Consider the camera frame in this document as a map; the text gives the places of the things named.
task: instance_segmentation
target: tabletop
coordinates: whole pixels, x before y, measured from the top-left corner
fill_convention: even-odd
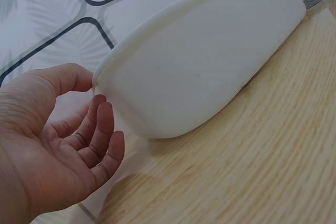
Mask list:
[[[334,223],[335,40],[325,0],[207,123],[171,140],[127,135],[99,223]]]

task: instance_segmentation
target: white plastic container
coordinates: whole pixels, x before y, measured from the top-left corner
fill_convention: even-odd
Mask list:
[[[117,44],[94,92],[140,136],[182,135],[220,111],[305,13],[301,0],[180,0]]]

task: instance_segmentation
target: palm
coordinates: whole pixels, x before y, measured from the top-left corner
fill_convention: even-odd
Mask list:
[[[91,78],[79,66],[63,65],[27,74],[0,93],[0,112],[7,116],[0,118],[7,134],[0,151],[16,172],[33,216],[85,199],[123,159],[123,133],[114,131],[112,106],[102,95],[65,120],[46,123],[56,96],[87,91]]]

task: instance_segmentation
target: fingertip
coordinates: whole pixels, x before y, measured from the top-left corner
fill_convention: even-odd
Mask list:
[[[112,104],[106,101],[100,103],[98,106],[98,113],[112,115],[113,114]]]
[[[99,102],[99,103],[102,103],[102,102],[106,102],[106,97],[105,95],[103,94],[96,94],[93,98],[92,98],[93,101],[96,101],[96,102]]]
[[[125,139],[122,131],[115,131],[111,136],[108,152],[120,162],[125,154]]]

